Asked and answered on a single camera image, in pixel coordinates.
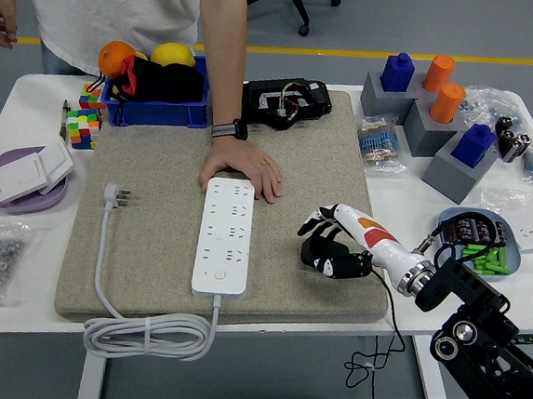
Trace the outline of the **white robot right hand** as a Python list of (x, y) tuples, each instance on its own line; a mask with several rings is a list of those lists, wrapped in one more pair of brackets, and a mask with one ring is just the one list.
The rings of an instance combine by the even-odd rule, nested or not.
[(329, 278), (363, 277), (377, 266), (398, 292), (414, 296), (414, 278), (429, 267), (422, 255), (407, 250), (382, 225), (351, 206), (318, 207), (297, 234), (307, 237), (301, 260)]

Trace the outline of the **person's left hand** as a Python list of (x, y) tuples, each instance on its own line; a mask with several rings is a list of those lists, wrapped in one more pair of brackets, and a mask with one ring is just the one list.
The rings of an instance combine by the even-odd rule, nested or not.
[(263, 196), (268, 204), (273, 204), (283, 195), (282, 176), (272, 157), (257, 145), (230, 136), (214, 138), (211, 143), (199, 175), (203, 192), (211, 178), (228, 168), (248, 178), (257, 200)]

